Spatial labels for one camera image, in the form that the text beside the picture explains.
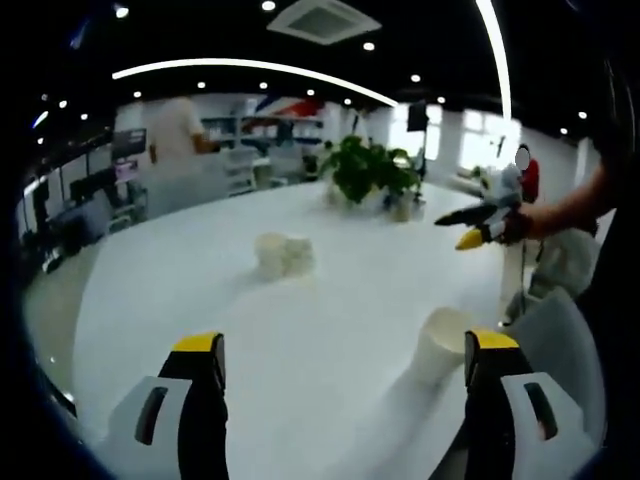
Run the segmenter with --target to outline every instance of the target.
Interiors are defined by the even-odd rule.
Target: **white shirt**
[[[195,104],[186,97],[167,101],[149,129],[150,144],[155,145],[158,163],[196,154],[192,135],[204,133]]]

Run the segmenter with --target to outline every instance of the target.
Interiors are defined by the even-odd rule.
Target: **ceiling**
[[[242,67],[188,67],[135,75],[114,81],[115,71],[183,58],[218,57],[261,60],[301,67],[348,80],[398,101],[445,96],[447,108],[501,111],[495,61],[479,10],[472,0],[448,2],[346,3],[382,24],[382,28],[329,46],[266,30],[291,0],[275,0],[265,12],[261,0],[123,0],[126,18],[116,18],[109,2],[80,3],[77,10],[50,14],[44,24],[48,53],[38,64],[28,108],[49,118],[34,131],[58,145],[78,142],[78,131],[95,135],[113,122],[117,105],[176,93],[260,92],[304,96],[358,105],[380,105],[341,87],[305,77]],[[511,79],[514,116],[526,125],[559,135],[588,133],[579,111],[599,109],[600,60],[585,24],[562,0],[494,0]],[[70,41],[84,25],[77,49]],[[363,42],[375,50],[363,50]],[[421,77],[419,83],[411,75]],[[206,82],[198,89],[198,82]],[[40,96],[46,93],[48,100]],[[60,100],[67,100],[64,110]],[[80,120],[87,113],[89,120]]]

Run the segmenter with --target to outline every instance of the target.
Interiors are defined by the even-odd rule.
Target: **person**
[[[153,164],[219,150],[216,142],[205,138],[198,110],[187,97],[168,100],[154,118],[149,135],[149,157]]]
[[[634,331],[637,304],[632,300],[637,283],[635,272],[627,268],[635,264],[637,244],[638,153],[621,148],[620,130],[603,127],[594,145],[601,161],[590,180],[560,202],[552,205],[523,204],[521,213],[528,228],[525,237],[541,240],[564,229],[593,222],[616,208],[590,286],[577,299],[598,350],[605,381],[607,433],[602,458],[591,473],[613,467],[618,472],[631,469],[634,453],[640,451],[636,424],[628,417],[640,405],[633,368],[638,364]],[[629,478],[621,474],[620,478]]]
[[[520,181],[522,184],[522,199],[527,203],[535,203],[540,189],[540,165],[535,158],[531,157],[531,151],[525,143],[518,148],[524,148],[529,152],[529,165],[523,171],[522,180]]]

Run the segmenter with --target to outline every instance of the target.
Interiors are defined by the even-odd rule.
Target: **window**
[[[442,123],[442,107],[440,105],[427,105],[429,124],[427,126],[427,145],[425,156],[429,160],[438,158],[440,151],[440,124]],[[401,104],[394,107],[389,131],[389,148],[402,148],[410,157],[418,156],[420,149],[424,148],[423,132],[407,132],[407,120],[409,118],[409,105]]]
[[[460,167],[502,169],[513,161],[520,143],[520,122],[511,120],[505,124],[500,115],[467,110],[463,125]]]

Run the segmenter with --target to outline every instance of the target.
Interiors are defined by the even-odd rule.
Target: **ceiling light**
[[[47,112],[46,110],[44,112],[42,112],[38,118],[36,118],[36,121],[33,122],[33,125],[31,125],[31,128],[36,128],[38,125],[40,125],[42,122],[45,121],[45,119],[49,116],[49,112]]]
[[[348,90],[373,98],[381,103],[389,105],[390,107],[396,107],[398,102],[395,100],[369,90],[368,88],[361,87],[355,83],[342,80],[340,78],[325,75],[324,73],[314,72],[313,70],[305,70],[304,68],[292,67],[290,65],[282,65],[280,63],[261,62],[258,60],[242,60],[236,58],[191,58],[183,60],[169,60],[166,62],[149,63],[147,65],[139,65],[133,68],[127,68],[126,70],[120,70],[111,74],[111,78],[119,80],[121,78],[130,77],[132,75],[138,75],[140,73],[153,72],[156,70],[164,70],[166,68],[177,67],[194,67],[194,66],[227,66],[227,67],[249,67],[249,68],[262,68],[265,70],[274,70],[283,73],[292,73],[294,75],[300,75],[303,77],[313,78],[320,80],[321,82],[331,83],[338,87],[346,88]]]
[[[129,9],[127,7],[116,7],[116,17],[124,18],[129,15]]]
[[[491,5],[491,0],[476,0],[482,21],[489,35],[491,50],[498,70],[498,84],[500,85],[500,99],[502,100],[502,118],[507,125],[511,121],[511,86],[509,83],[509,68],[507,66],[507,53],[504,50],[504,42],[500,33],[500,25],[496,18],[496,12]]]

